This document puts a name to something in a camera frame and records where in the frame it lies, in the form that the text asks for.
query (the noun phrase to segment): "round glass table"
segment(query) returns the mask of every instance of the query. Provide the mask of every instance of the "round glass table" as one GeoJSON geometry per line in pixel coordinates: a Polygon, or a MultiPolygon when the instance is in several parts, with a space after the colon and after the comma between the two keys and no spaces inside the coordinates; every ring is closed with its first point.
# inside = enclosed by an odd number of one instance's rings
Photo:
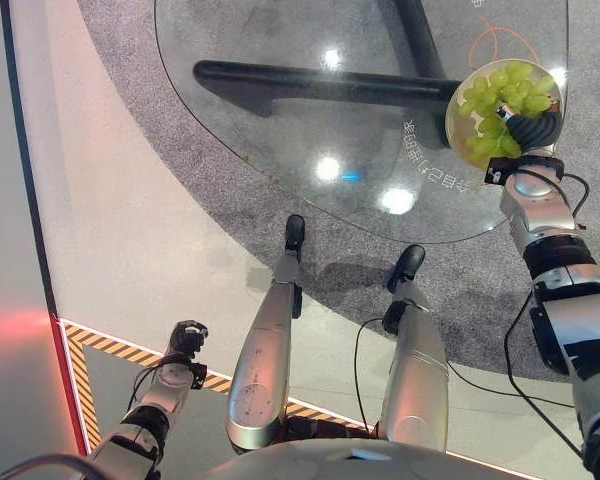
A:
{"type": "Polygon", "coordinates": [[[566,99],[566,1],[157,0],[155,21],[167,75],[211,133],[272,183],[392,240],[457,241],[504,220],[501,188],[444,133],[474,69],[529,59],[566,99]]]}

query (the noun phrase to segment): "wire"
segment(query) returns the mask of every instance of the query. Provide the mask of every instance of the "wire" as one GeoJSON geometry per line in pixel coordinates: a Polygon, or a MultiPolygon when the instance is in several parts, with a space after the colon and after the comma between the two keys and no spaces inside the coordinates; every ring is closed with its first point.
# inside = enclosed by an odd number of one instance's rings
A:
{"type": "Polygon", "coordinates": [[[358,329],[358,334],[356,335],[356,348],[353,351],[353,379],[356,384],[356,397],[358,397],[358,406],[360,407],[360,415],[362,415],[362,421],[364,422],[364,429],[369,433],[369,425],[367,424],[367,417],[364,416],[364,408],[362,408],[362,399],[360,398],[360,386],[358,385],[358,344],[360,342],[360,334],[364,327],[366,327],[371,322],[376,322],[378,320],[382,320],[382,317],[372,318],[371,320],[367,320],[358,329]]]}
{"type": "MultiPolygon", "coordinates": [[[[545,177],[544,175],[542,175],[540,173],[533,172],[531,170],[527,170],[527,169],[524,169],[524,168],[520,168],[520,169],[516,170],[516,173],[518,173],[518,172],[520,172],[520,173],[526,173],[527,175],[531,175],[532,177],[539,178],[540,180],[542,180],[546,184],[551,185],[562,196],[562,199],[567,204],[567,206],[569,208],[571,208],[571,205],[569,203],[569,199],[567,198],[567,195],[564,193],[564,190],[562,190],[562,188],[556,182],[554,182],[550,178],[545,177]]],[[[582,187],[584,188],[584,193],[582,194],[582,198],[580,198],[580,200],[578,201],[578,204],[575,206],[575,208],[571,212],[572,215],[575,218],[578,215],[578,212],[580,211],[580,209],[582,208],[582,206],[585,204],[585,202],[589,198],[589,192],[591,191],[591,189],[589,188],[589,183],[584,178],[580,177],[579,175],[575,175],[573,173],[564,173],[562,176],[563,177],[568,177],[568,178],[573,178],[574,180],[576,180],[577,182],[579,182],[582,185],[582,187]]]]}
{"type": "Polygon", "coordinates": [[[531,408],[533,408],[533,410],[535,410],[535,412],[540,416],[540,418],[542,418],[545,421],[545,423],[547,425],[549,425],[549,427],[551,427],[551,429],[567,444],[567,446],[571,450],[573,450],[573,452],[578,457],[582,458],[582,453],[580,453],[580,450],[578,450],[578,447],[576,447],[571,442],[571,440],[569,440],[567,438],[567,436],[564,433],[562,433],[562,431],[551,420],[549,420],[549,417],[547,417],[545,415],[545,413],[542,410],[540,410],[540,408],[538,408],[538,406],[535,403],[533,403],[531,401],[531,399],[527,396],[527,394],[522,391],[522,389],[518,386],[518,384],[513,379],[513,366],[511,365],[511,358],[509,356],[509,337],[511,337],[511,333],[513,333],[513,330],[516,328],[516,325],[518,325],[518,322],[522,318],[522,314],[524,313],[525,309],[527,308],[527,305],[529,305],[529,301],[531,300],[531,295],[532,295],[532,292],[529,292],[529,294],[527,295],[527,298],[524,301],[524,304],[522,305],[522,308],[520,308],[518,315],[516,315],[515,320],[513,321],[513,323],[509,327],[509,330],[507,330],[507,333],[504,336],[504,358],[507,362],[507,376],[509,377],[509,383],[515,389],[515,391],[520,394],[520,396],[524,399],[524,401],[527,402],[529,404],[529,406],[531,408]]]}
{"type": "MultiPolygon", "coordinates": [[[[478,385],[476,383],[473,383],[471,380],[468,380],[467,378],[465,378],[464,376],[462,376],[460,374],[460,372],[458,372],[458,370],[456,370],[453,365],[451,365],[451,363],[449,363],[449,360],[447,360],[447,365],[449,366],[449,368],[451,370],[453,370],[453,373],[455,373],[462,381],[468,383],[469,385],[471,385],[472,387],[475,387],[479,390],[484,390],[485,392],[490,392],[490,393],[495,393],[497,395],[505,395],[507,397],[516,397],[516,398],[521,398],[522,396],[517,394],[517,393],[511,393],[511,392],[501,392],[500,390],[493,390],[491,388],[487,388],[487,387],[483,387],[481,385],[478,385]]],[[[548,400],[546,398],[542,398],[542,397],[534,397],[534,396],[529,396],[528,398],[531,398],[532,400],[538,400],[540,402],[546,402],[546,403],[551,403],[553,405],[558,405],[560,407],[566,407],[566,408],[574,408],[573,405],[569,405],[568,403],[561,403],[561,402],[556,402],[554,400],[548,400]]]]}
{"type": "Polygon", "coordinates": [[[68,453],[51,453],[49,455],[40,455],[39,457],[33,457],[29,460],[25,460],[10,469],[0,474],[0,480],[10,480],[22,475],[29,470],[43,467],[45,465],[62,465],[69,467],[76,472],[80,472],[85,475],[89,480],[110,480],[96,465],[90,460],[78,457],[76,455],[69,455],[68,453]]]}
{"type": "Polygon", "coordinates": [[[551,180],[548,177],[545,177],[544,175],[538,173],[538,172],[533,172],[531,170],[527,170],[525,168],[519,168],[516,170],[515,173],[524,173],[526,175],[531,175],[532,177],[536,177],[539,178],[540,180],[542,180],[544,183],[551,185],[553,188],[555,188],[558,193],[562,196],[562,199],[564,200],[564,203],[567,204],[567,206],[569,208],[571,208],[571,205],[569,204],[569,199],[567,198],[567,194],[564,193],[564,190],[562,190],[562,188],[560,187],[560,185],[558,185],[556,182],[554,182],[553,180],[551,180]]]}
{"type": "Polygon", "coordinates": [[[580,209],[584,205],[584,202],[586,202],[587,198],[589,198],[589,192],[591,191],[591,189],[589,188],[589,183],[587,183],[587,181],[584,178],[582,178],[582,177],[580,177],[578,175],[575,175],[573,173],[565,173],[562,176],[563,177],[568,177],[568,178],[573,178],[577,182],[580,182],[580,184],[584,188],[584,193],[582,194],[582,198],[580,199],[580,201],[578,202],[578,204],[576,205],[576,207],[573,209],[573,216],[575,217],[575,216],[578,215],[578,212],[580,211],[580,209]]]}
{"type": "Polygon", "coordinates": [[[138,390],[140,389],[140,387],[142,386],[142,383],[147,379],[147,377],[151,374],[151,372],[155,372],[156,369],[158,368],[159,365],[156,365],[154,367],[147,367],[147,368],[143,368],[142,370],[140,370],[138,372],[138,374],[136,375],[135,380],[133,381],[133,391],[131,393],[131,397],[129,398],[129,404],[127,405],[127,412],[129,410],[131,410],[131,405],[133,405],[133,402],[138,400],[138,398],[136,397],[138,390]]]}

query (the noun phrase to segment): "hazard tape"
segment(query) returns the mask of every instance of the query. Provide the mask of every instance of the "hazard tape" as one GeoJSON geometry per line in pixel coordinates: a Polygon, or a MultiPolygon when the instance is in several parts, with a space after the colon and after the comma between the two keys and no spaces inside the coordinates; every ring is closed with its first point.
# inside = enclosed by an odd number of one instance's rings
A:
{"type": "MultiPolygon", "coordinates": [[[[91,394],[89,384],[89,371],[84,356],[84,347],[88,346],[101,352],[108,353],[143,367],[153,367],[162,358],[156,352],[142,348],[138,345],[112,338],[106,334],[97,332],[87,327],[62,321],[65,341],[68,347],[68,361],[71,376],[74,383],[74,391],[77,394],[79,410],[90,450],[98,446],[102,437],[98,425],[97,408],[91,394]]],[[[209,371],[203,388],[214,392],[227,394],[231,388],[231,377],[209,371]]],[[[339,416],[333,412],[320,409],[298,400],[290,400],[287,403],[287,415],[306,417],[315,420],[327,420],[348,428],[362,429],[362,425],[355,420],[339,416]]]]}

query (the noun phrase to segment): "orange line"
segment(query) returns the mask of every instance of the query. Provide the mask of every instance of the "orange line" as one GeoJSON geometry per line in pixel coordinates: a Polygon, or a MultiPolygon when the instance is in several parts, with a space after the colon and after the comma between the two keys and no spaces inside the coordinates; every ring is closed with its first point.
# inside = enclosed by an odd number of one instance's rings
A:
{"type": "Polygon", "coordinates": [[[480,17],[480,19],[485,23],[487,29],[491,32],[491,35],[493,36],[493,55],[491,56],[491,60],[494,61],[498,58],[498,55],[500,54],[500,44],[498,43],[498,35],[493,29],[493,25],[491,25],[491,22],[487,20],[487,17],[482,15],[480,12],[476,13],[478,14],[478,17],[480,17]]]}
{"type": "Polygon", "coordinates": [[[540,59],[538,58],[538,54],[536,53],[536,51],[533,49],[533,47],[527,41],[526,38],[524,38],[518,32],[516,32],[515,30],[513,30],[513,29],[511,29],[509,27],[495,27],[495,30],[498,31],[498,32],[500,32],[500,31],[507,32],[507,33],[513,35],[514,37],[516,37],[522,43],[524,43],[527,46],[527,48],[531,51],[531,55],[533,55],[533,61],[536,62],[538,65],[540,64],[540,59]]]}
{"type": "Polygon", "coordinates": [[[487,20],[487,18],[484,15],[482,15],[480,12],[476,12],[476,14],[485,23],[485,25],[487,26],[487,29],[485,31],[483,31],[480,35],[478,35],[475,38],[475,40],[473,41],[473,43],[471,44],[471,48],[469,49],[469,57],[467,58],[467,62],[469,63],[469,68],[471,68],[472,70],[476,70],[478,68],[473,65],[473,55],[474,55],[475,50],[478,47],[478,44],[480,43],[480,41],[488,34],[491,34],[493,36],[493,54],[491,57],[491,61],[494,61],[498,58],[498,55],[500,54],[500,52],[499,52],[500,47],[499,47],[499,43],[498,43],[497,32],[506,32],[509,35],[513,35],[514,37],[516,37],[529,49],[529,51],[531,52],[531,55],[533,55],[533,61],[536,62],[537,64],[540,63],[538,54],[536,53],[536,51],[534,50],[534,48],[531,46],[531,44],[529,43],[529,41],[526,38],[524,38],[522,35],[520,35],[518,32],[516,32],[512,28],[494,27],[493,25],[491,25],[489,20],[487,20]]]}

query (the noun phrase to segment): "bunch of green grapes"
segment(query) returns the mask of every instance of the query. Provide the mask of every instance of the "bunch of green grapes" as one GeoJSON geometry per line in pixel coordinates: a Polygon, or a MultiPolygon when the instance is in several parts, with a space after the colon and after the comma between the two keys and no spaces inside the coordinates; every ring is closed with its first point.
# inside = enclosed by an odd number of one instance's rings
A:
{"type": "Polygon", "coordinates": [[[459,108],[460,115],[468,117],[475,112],[482,117],[477,124],[478,134],[465,141],[472,150],[470,160],[476,166],[486,168],[492,157],[522,155],[520,146],[495,113],[498,101],[506,102],[522,115],[536,118],[551,107],[547,92],[553,88],[554,78],[545,75],[534,84],[530,80],[532,72],[533,67],[528,63],[511,62],[489,78],[477,77],[473,87],[464,91],[466,101],[459,108]]]}

